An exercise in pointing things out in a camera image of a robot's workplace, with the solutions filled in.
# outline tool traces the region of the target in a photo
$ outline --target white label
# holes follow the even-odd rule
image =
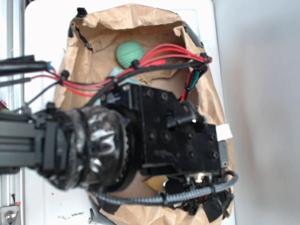
[[[216,126],[217,141],[223,141],[233,137],[228,123]]]

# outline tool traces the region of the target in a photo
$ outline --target brown paper bag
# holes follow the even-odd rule
[[[204,52],[204,48],[195,45],[186,32],[185,25],[176,13],[136,4],[126,4],[92,14],[86,14],[83,10],[71,22],[67,51],[60,71],[67,70],[70,73],[68,79],[73,82],[102,81],[114,67],[120,68],[115,52],[117,47],[127,40],[139,42],[145,52],[162,43],[181,45],[195,54]],[[186,69],[155,71],[137,75],[135,78],[142,85],[170,90],[179,97],[183,92],[187,74]],[[61,86],[55,91],[54,101],[57,107],[81,107],[88,100]],[[210,70],[198,81],[196,90],[191,93],[189,100],[198,107],[200,114],[207,117],[209,123],[216,125],[225,123]],[[229,169],[233,170],[230,141],[228,146]],[[135,179],[125,191],[117,195],[142,197],[155,195],[155,192],[141,180]],[[190,216],[180,209],[140,205],[123,205],[114,215],[102,210],[101,212],[118,225],[209,224],[202,206],[195,216]],[[221,221],[222,217],[211,224],[219,225]]]

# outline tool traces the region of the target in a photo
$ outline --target green textured ball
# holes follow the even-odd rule
[[[131,67],[134,60],[144,56],[143,47],[136,41],[125,41],[117,48],[117,60],[124,68]]]

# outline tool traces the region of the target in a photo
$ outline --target braided cable sleeve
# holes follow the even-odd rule
[[[233,186],[239,179],[238,175],[232,172],[233,178],[221,184],[214,185],[215,192],[222,192]],[[212,187],[203,187],[201,189],[183,192],[179,194],[167,195],[165,198],[162,196],[148,197],[148,198],[118,198],[104,193],[93,194],[100,200],[110,204],[123,205],[123,204],[140,204],[148,206],[164,206],[172,205],[174,203],[181,203],[201,196],[209,195],[213,192]]]

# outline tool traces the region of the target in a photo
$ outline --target metal frame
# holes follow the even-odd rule
[[[0,0],[0,60],[24,55],[24,12],[25,0]],[[1,81],[22,77],[16,75],[2,77]],[[15,109],[24,102],[22,85],[0,89],[0,99],[8,103],[9,109]],[[15,175],[2,175],[0,178],[1,224],[24,225],[24,170]]]

